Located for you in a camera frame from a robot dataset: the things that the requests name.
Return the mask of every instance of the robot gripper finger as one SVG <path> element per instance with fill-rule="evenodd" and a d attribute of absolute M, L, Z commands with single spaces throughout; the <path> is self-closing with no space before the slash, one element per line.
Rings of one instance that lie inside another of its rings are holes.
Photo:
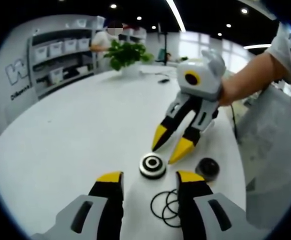
<path fill-rule="evenodd" d="M 172 165 L 182 159 L 188 153 L 192 152 L 195 149 L 200 139 L 200 136 L 200 130 L 189 126 L 184 131 L 184 134 L 180 141 L 177 143 L 168 164 Z"/>

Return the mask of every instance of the window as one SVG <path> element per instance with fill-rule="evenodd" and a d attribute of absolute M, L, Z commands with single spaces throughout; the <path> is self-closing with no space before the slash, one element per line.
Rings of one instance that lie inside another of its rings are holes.
<path fill-rule="evenodd" d="M 249 61 L 246 58 L 232 53 L 230 55 L 229 70 L 233 73 L 237 73 L 243 69 L 248 64 L 248 62 Z"/>
<path fill-rule="evenodd" d="M 202 50 L 209 50 L 209 47 L 207 45 L 200 45 L 200 54 Z"/>
<path fill-rule="evenodd" d="M 199 57 L 199 44 L 191 41 L 180 41 L 179 43 L 179 56 L 198 58 Z"/>
<path fill-rule="evenodd" d="M 210 43 L 210 36 L 207 34 L 200 33 L 200 43 L 201 44 L 209 44 Z"/>
<path fill-rule="evenodd" d="M 226 51 L 231 51 L 231 42 L 228 40 L 222 40 L 222 48 Z"/>
<path fill-rule="evenodd" d="M 230 52 L 223 51 L 222 58 L 224 60 L 224 64 L 225 64 L 226 68 L 227 69 L 230 68 Z"/>
<path fill-rule="evenodd" d="M 194 31 L 186 31 L 180 33 L 181 41 L 199 42 L 199 33 Z"/>
<path fill-rule="evenodd" d="M 233 51 L 233 53 L 238 54 L 238 55 L 243 56 L 243 57 L 248 56 L 248 51 L 246 49 L 244 49 L 243 46 L 236 44 L 236 43 L 232 43 L 232 51 Z"/>

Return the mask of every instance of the person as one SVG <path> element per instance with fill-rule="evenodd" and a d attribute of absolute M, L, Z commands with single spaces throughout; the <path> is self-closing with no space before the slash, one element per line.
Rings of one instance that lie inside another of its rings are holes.
<path fill-rule="evenodd" d="M 105 21 L 103 31 L 95 34 L 91 41 L 90 50 L 97 53 L 97 61 L 101 71 L 110 69 L 110 60 L 104 58 L 104 55 L 111 47 L 113 40 L 119 41 L 119 34 L 123 31 L 123 25 L 119 21 Z"/>
<path fill-rule="evenodd" d="M 171 61 L 171 53 L 170 52 L 166 53 L 166 61 L 167 62 Z"/>
<path fill-rule="evenodd" d="M 264 53 L 252 59 L 237 74 L 223 80 L 220 105 L 228 106 L 244 99 L 279 79 L 291 84 L 291 27 L 282 22 Z"/>

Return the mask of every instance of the white table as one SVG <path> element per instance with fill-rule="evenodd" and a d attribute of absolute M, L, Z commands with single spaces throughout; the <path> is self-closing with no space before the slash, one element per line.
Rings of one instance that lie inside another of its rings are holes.
<path fill-rule="evenodd" d="M 175 68 L 164 66 L 142 66 L 142 71 L 176 75 Z M 179 90 L 175 78 L 157 83 L 164 78 L 145 74 L 120 79 L 114 71 L 89 77 L 44 98 L 2 133 L 0 194 L 27 234 L 47 231 L 56 214 L 77 196 L 88 194 L 102 174 L 123 171 L 121 239 L 181 240 L 180 229 L 152 215 L 150 201 L 155 194 L 176 188 L 175 172 L 194 172 L 203 157 L 214 158 L 220 166 L 213 192 L 223 193 L 245 210 L 241 157 L 222 108 L 196 150 L 169 166 L 164 178 L 151 181 L 140 175 L 139 161 L 151 152 L 156 127 Z M 164 160 L 168 161 L 192 116 L 158 152 Z M 161 212 L 163 207 L 163 198 L 158 199 L 154 210 Z"/>

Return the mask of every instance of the human arm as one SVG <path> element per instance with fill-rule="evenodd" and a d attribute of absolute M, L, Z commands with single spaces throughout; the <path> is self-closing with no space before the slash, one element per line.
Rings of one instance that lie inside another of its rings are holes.
<path fill-rule="evenodd" d="M 105 52 L 108 50 L 108 47 L 103 46 L 104 39 L 106 38 L 105 32 L 99 31 L 95 34 L 90 50 L 93 52 Z"/>
<path fill-rule="evenodd" d="M 289 81 L 291 63 L 282 27 L 280 25 L 271 47 L 256 56 L 237 74 L 222 81 L 221 106 L 244 99 L 264 89 L 275 80 L 286 79 Z"/>

